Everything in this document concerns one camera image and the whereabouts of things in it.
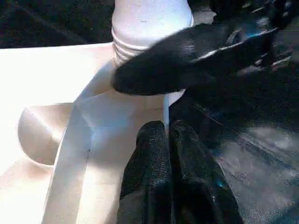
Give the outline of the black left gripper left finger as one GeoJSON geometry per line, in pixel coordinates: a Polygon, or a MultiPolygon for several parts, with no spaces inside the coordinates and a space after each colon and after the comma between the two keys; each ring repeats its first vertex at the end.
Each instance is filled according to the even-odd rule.
{"type": "Polygon", "coordinates": [[[144,124],[123,174],[118,224],[172,224],[173,193],[170,151],[164,124],[144,124]]]}

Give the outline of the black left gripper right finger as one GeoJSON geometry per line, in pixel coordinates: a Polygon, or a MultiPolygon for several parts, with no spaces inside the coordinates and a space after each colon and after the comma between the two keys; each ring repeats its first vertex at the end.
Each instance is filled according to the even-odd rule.
{"type": "Polygon", "coordinates": [[[235,196],[219,164],[185,122],[170,126],[178,215],[187,224],[242,224],[235,196]]]}

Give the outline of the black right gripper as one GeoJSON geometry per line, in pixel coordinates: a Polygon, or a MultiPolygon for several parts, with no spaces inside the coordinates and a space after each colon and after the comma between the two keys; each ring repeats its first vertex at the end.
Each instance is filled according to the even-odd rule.
{"type": "Polygon", "coordinates": [[[209,6],[224,38],[211,51],[211,66],[271,66],[291,57],[297,0],[212,0],[209,6]]]}

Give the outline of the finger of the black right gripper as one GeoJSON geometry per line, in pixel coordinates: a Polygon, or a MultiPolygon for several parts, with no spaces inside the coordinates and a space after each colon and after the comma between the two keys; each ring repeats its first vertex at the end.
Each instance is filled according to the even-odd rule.
{"type": "Polygon", "coordinates": [[[129,95],[153,96],[191,86],[226,84],[257,60],[261,29],[254,24],[199,24],[181,30],[116,69],[112,87],[129,95]]]}

